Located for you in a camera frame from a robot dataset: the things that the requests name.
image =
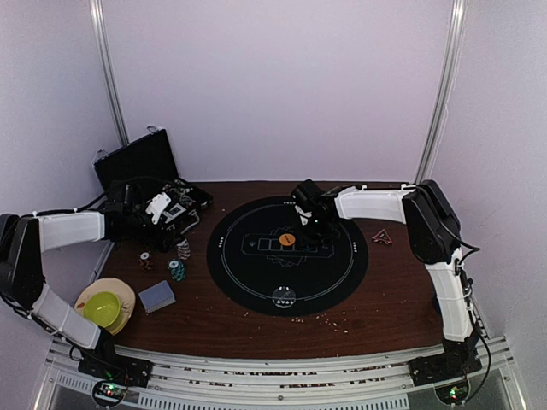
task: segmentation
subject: red object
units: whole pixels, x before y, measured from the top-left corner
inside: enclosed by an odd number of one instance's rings
[[[380,232],[373,236],[373,242],[383,243],[384,245],[393,245],[393,241],[391,240],[385,229],[382,229]]]

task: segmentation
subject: black circular mat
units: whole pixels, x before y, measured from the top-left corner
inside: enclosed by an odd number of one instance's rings
[[[338,239],[329,243],[306,249],[282,245],[279,239],[294,233],[296,222],[289,196],[249,202],[227,215],[207,249],[219,288],[245,308],[275,316],[320,312],[351,295],[367,271],[361,230],[342,220]]]

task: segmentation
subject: white wall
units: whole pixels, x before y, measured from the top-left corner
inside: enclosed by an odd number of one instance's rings
[[[432,176],[463,237],[496,335],[508,337],[534,408],[547,400],[547,3],[469,2],[461,66]]]
[[[131,139],[190,180],[412,180],[450,0],[104,2]]]
[[[0,56],[0,213],[89,202],[93,156],[116,138],[88,2],[0,0]],[[103,247],[44,255],[53,289],[75,301]],[[27,410],[50,338],[2,303],[0,329],[0,407]]]

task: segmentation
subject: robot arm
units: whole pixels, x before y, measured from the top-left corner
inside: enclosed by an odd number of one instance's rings
[[[0,215],[0,295],[21,316],[83,350],[81,372],[110,378],[117,370],[120,384],[127,376],[129,385],[145,387],[151,363],[117,355],[112,336],[77,314],[47,285],[41,254],[76,243],[126,238],[140,238],[165,251],[179,238],[176,216],[181,209],[185,208],[176,196],[165,192],[144,209],[132,199],[131,186],[125,185],[98,211]]]
[[[460,221],[434,181],[416,186],[403,184],[396,190],[370,190],[356,185],[324,192],[308,179],[291,195],[300,220],[298,242],[304,246],[335,237],[339,219],[394,220],[407,225],[412,251],[433,281],[444,326],[442,357],[410,363],[415,384],[476,368],[471,361],[478,335],[471,314],[472,281],[461,265]]]

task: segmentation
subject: wooden table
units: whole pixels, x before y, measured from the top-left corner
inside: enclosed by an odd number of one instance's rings
[[[328,189],[338,184],[320,184]],[[240,307],[217,288],[207,268],[206,249],[216,224],[238,206],[265,196],[289,195],[296,183],[207,183],[215,197],[202,223],[188,235],[192,256],[187,276],[174,282],[167,269],[174,251],[154,252],[154,266],[143,271],[144,245],[126,242],[110,255],[102,276],[119,278],[135,293],[167,279],[177,302],[150,315],[137,306],[117,344],[157,352],[245,359],[305,359],[371,354],[431,346],[441,342],[442,321],[432,307],[427,270],[409,247],[406,228],[383,220],[356,220],[368,244],[368,270],[361,286],[324,313],[279,318]],[[373,243],[385,228],[394,244]]]

